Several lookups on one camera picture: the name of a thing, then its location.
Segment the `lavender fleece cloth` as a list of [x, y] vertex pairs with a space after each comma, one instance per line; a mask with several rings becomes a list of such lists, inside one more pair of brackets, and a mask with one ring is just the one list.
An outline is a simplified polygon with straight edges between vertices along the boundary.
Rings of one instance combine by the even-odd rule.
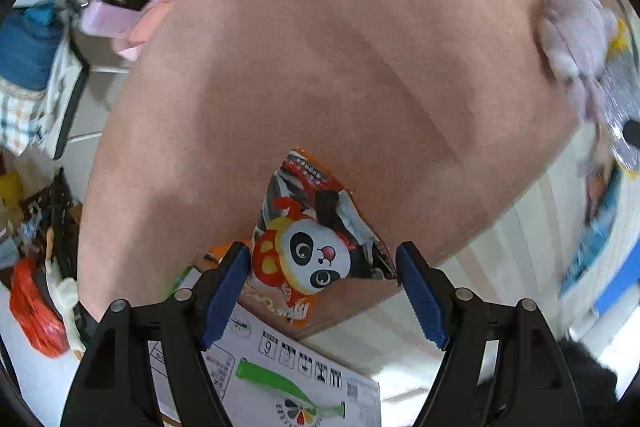
[[600, 0], [541, 0], [538, 39], [551, 72], [582, 122], [601, 115], [598, 77], [617, 35], [615, 14]]

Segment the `checkered cloth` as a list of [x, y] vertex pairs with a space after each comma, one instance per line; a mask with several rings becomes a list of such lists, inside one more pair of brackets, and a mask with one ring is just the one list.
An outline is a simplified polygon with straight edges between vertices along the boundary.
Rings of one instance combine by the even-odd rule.
[[1, 146], [21, 156], [32, 145], [58, 159], [64, 146], [63, 124], [84, 65], [66, 32], [54, 54], [43, 90], [30, 90], [1, 78]]

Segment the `blue cloth pile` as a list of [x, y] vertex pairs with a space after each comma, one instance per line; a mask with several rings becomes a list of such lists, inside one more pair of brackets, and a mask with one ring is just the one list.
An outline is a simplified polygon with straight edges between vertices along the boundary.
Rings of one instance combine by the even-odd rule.
[[63, 31], [54, 0], [11, 10], [1, 24], [1, 77], [26, 90], [46, 89]]

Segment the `red plastic bag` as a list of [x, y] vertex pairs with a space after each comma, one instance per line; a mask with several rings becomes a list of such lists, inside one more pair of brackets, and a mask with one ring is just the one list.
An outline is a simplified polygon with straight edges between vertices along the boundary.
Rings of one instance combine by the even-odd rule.
[[44, 301], [34, 281], [36, 262], [26, 257], [14, 265], [10, 311], [29, 341], [42, 355], [54, 359], [70, 350], [63, 322]]

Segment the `blue and silver snack bag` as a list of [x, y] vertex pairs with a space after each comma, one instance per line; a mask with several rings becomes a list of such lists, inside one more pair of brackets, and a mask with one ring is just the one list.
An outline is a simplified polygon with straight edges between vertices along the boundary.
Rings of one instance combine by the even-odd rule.
[[628, 176], [639, 176], [639, 72], [632, 32], [616, 18], [616, 35], [608, 45], [600, 76], [600, 124], [617, 164]]

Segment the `light blue snack bag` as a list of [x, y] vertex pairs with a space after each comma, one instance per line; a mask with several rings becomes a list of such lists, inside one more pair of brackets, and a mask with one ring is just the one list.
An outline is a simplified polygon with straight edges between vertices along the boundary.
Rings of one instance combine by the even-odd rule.
[[596, 213], [586, 225], [577, 251], [563, 274], [560, 297], [566, 295], [584, 277], [608, 243], [616, 218], [622, 176], [620, 168], [615, 167]]

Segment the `cardboard box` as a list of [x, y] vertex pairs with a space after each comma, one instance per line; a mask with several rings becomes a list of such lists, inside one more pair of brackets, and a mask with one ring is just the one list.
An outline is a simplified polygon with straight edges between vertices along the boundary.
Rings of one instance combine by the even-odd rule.
[[241, 306], [201, 357], [235, 426], [382, 424], [375, 381], [285, 337]]

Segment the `orange panda snack bag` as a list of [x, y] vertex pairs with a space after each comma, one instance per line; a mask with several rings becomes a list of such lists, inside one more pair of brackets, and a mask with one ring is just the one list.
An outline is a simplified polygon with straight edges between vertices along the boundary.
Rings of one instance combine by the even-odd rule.
[[304, 150], [290, 150], [262, 201], [242, 295], [302, 326], [333, 283], [396, 277], [386, 245], [343, 183]]

